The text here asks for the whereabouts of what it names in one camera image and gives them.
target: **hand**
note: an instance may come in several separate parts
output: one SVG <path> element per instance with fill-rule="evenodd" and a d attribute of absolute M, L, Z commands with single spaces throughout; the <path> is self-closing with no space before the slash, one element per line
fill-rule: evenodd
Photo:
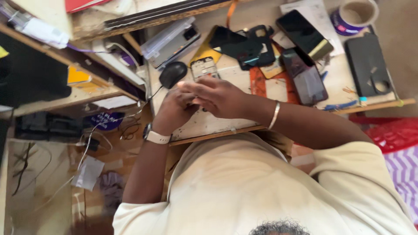
<path fill-rule="evenodd" d="M 198 105 L 192 104 L 195 97 L 196 95 L 180 92 L 179 89 L 169 91 L 154 118 L 153 131 L 169 136 L 175 129 L 188 122 L 199 109 Z"/>
<path fill-rule="evenodd" d="M 179 82 L 177 85 L 182 92 L 194 93 L 197 98 L 193 99 L 193 104 L 202 106 L 217 118 L 258 121 L 261 103 L 269 112 L 274 112 L 276 105 L 274 100 L 246 94 L 230 82 L 210 76 L 202 77 L 197 83 Z"/>

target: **man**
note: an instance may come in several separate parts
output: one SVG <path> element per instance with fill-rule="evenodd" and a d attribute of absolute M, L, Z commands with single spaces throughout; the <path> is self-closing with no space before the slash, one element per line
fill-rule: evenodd
<path fill-rule="evenodd" d="M 309 148 L 310 175 L 252 133 L 193 143 L 160 202 L 168 144 L 144 141 L 113 227 L 117 235 L 417 234 L 380 149 L 353 123 L 248 95 L 223 80 L 179 82 L 152 131 L 169 136 L 199 109 L 256 121 Z"/>

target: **purple label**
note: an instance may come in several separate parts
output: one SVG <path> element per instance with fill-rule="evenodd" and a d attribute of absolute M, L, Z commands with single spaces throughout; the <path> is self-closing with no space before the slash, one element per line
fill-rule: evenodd
<path fill-rule="evenodd" d="M 102 112 L 100 114 L 90 116 L 89 118 L 90 118 L 90 122 L 94 126 L 96 126 L 99 123 L 103 123 L 97 126 L 99 130 L 113 130 L 116 127 L 118 127 L 123 121 L 122 119 L 120 120 L 117 120 L 117 119 L 122 118 L 124 115 L 125 114 L 122 112 L 112 112 L 112 113 Z"/>
<path fill-rule="evenodd" d="M 339 9 L 334 11 L 331 14 L 331 22 L 334 25 L 335 30 L 338 34 L 343 36 L 352 36 L 358 34 L 365 27 L 356 27 L 352 26 L 349 23 L 345 22 L 339 13 Z"/>

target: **silver bangle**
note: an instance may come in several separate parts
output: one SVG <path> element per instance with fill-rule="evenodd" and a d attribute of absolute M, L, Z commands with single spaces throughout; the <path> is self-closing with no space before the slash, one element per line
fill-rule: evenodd
<path fill-rule="evenodd" d="M 271 120 L 270 126 L 268 127 L 268 130 L 271 130 L 274 126 L 274 123 L 276 123 L 277 120 L 277 115 L 279 114 L 279 110 L 280 110 L 280 103 L 278 101 L 276 101 L 276 109 L 274 110 L 274 116 L 273 119 Z"/>

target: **computer mouse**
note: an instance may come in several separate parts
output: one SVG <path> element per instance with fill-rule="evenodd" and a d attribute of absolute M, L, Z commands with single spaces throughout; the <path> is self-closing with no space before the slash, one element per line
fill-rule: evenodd
<path fill-rule="evenodd" d="M 161 85 L 167 89 L 171 89 L 187 74 L 187 66 L 183 62 L 173 62 L 168 64 L 161 72 Z"/>

